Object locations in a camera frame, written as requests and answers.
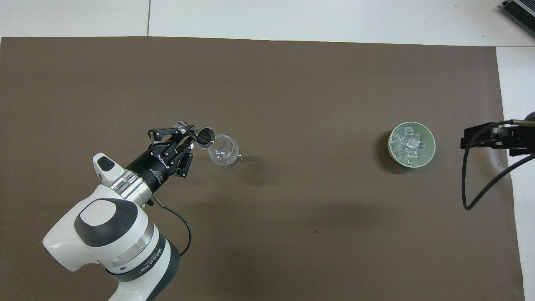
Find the black cable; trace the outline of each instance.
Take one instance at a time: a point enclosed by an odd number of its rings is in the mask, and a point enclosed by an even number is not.
[[[468,141],[468,143],[466,144],[466,147],[465,147],[465,150],[464,150],[464,157],[463,157],[463,169],[462,169],[462,177],[461,177],[461,193],[462,193],[462,197],[463,197],[463,207],[464,209],[466,210],[470,210],[472,209],[476,203],[483,197],[483,195],[494,185],[496,184],[496,182],[498,182],[502,177],[504,177],[506,174],[508,174],[509,172],[511,172],[513,169],[519,167],[520,165],[532,160],[532,159],[535,159],[535,154],[531,154],[529,155],[528,157],[514,163],[513,165],[509,166],[508,168],[504,169],[501,173],[499,173],[497,176],[495,176],[480,192],[479,194],[474,198],[474,200],[470,203],[470,205],[467,205],[467,200],[466,200],[466,168],[467,168],[467,160],[468,160],[468,151],[470,150],[470,148],[473,146],[474,142],[477,140],[477,138],[479,138],[479,136],[481,136],[481,134],[483,134],[484,132],[492,129],[493,127],[496,127],[496,126],[499,126],[499,125],[503,125],[503,124],[512,124],[513,121],[512,120],[508,120],[508,121],[500,121],[500,122],[495,122],[495,123],[492,123],[492,124],[489,124],[488,126],[485,126],[484,128],[480,129],[479,131],[477,131],[473,136],[472,138],[470,139],[470,141]]]
[[[179,254],[179,256],[182,256],[184,255],[184,253],[186,253],[186,251],[188,251],[189,249],[189,246],[192,244],[192,230],[191,228],[189,227],[189,224],[188,222],[186,221],[185,218],[182,217],[182,215],[178,214],[178,212],[174,211],[173,209],[169,208],[168,206],[163,206],[164,209],[168,210],[168,211],[171,211],[172,213],[174,213],[176,216],[178,216],[178,218],[180,218],[182,220],[182,222],[184,222],[184,224],[186,225],[186,228],[188,228],[188,234],[189,234],[189,239],[188,239],[188,245],[186,246],[186,248],[184,249],[184,251],[182,251],[182,253]]]

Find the brown mat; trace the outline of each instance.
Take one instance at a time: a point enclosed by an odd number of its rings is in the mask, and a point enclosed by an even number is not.
[[[233,136],[159,197],[193,244],[157,300],[523,300],[510,178],[461,204],[465,127],[502,120],[495,48],[159,37],[3,38],[2,300],[107,300],[101,266],[71,273],[41,239],[126,166],[146,130],[186,120]],[[404,121],[437,153],[409,170],[386,152]],[[506,165],[478,149],[469,196]],[[180,220],[146,209],[182,249]]]

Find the metal device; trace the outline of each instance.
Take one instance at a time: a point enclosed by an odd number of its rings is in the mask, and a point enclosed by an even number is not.
[[[509,0],[502,2],[501,11],[535,36],[535,0]]]
[[[473,147],[508,149],[510,156],[528,156],[499,173],[480,191],[470,204],[467,204],[465,189],[466,167],[468,152]],[[461,179],[463,207],[466,210],[471,210],[481,197],[502,177],[522,164],[535,159],[535,112],[529,114],[525,120],[511,119],[500,122],[489,122],[464,129],[464,137],[461,138],[461,149],[464,149]]]
[[[212,129],[197,130],[185,122],[149,130],[148,135],[152,141],[149,148],[126,168],[96,154],[93,165],[102,183],[43,239],[50,255],[70,271],[86,264],[104,266],[119,282],[112,301],[153,300],[175,276],[189,242],[179,253],[143,208],[157,202],[174,212],[154,193],[170,176],[187,176],[194,143],[208,148],[215,141]]]

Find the glass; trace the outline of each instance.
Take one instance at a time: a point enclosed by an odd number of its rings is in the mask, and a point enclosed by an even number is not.
[[[225,134],[217,134],[216,141],[208,148],[210,159],[224,168],[236,168],[241,163],[238,143]]]

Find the green bowl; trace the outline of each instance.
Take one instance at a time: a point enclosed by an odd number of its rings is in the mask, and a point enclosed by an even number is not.
[[[396,159],[394,154],[392,154],[392,148],[390,146],[390,139],[392,138],[392,134],[394,133],[394,131],[398,129],[398,127],[408,127],[408,126],[412,126],[412,129],[414,130],[414,132],[420,134],[420,142],[421,144],[425,145],[425,157],[418,159],[417,165],[406,165],[404,163],[401,163],[398,159]],[[390,157],[392,157],[392,159],[394,159],[394,161],[396,161],[400,165],[403,165],[409,168],[418,168],[418,167],[422,167],[428,164],[431,161],[431,159],[433,159],[433,156],[435,154],[435,148],[436,148],[436,143],[435,143],[433,133],[431,133],[431,131],[425,125],[418,123],[418,122],[414,122],[414,121],[404,122],[396,126],[392,130],[390,135],[388,135],[388,140],[386,141],[386,143],[387,143],[388,153],[390,154]]]

